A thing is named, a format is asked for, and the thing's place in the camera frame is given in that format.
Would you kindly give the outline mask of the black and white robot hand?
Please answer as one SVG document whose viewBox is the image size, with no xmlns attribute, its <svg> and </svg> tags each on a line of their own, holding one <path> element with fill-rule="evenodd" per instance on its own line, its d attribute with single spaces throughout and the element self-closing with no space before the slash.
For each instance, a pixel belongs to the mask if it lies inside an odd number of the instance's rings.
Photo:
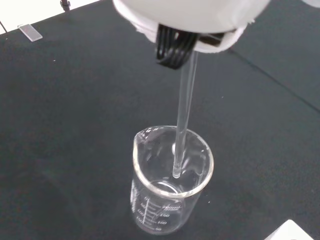
<svg viewBox="0 0 320 240">
<path fill-rule="evenodd" d="M 114 0 L 116 11 L 155 44 L 159 65 L 181 68 L 196 51 L 232 47 L 268 0 Z"/>
</svg>

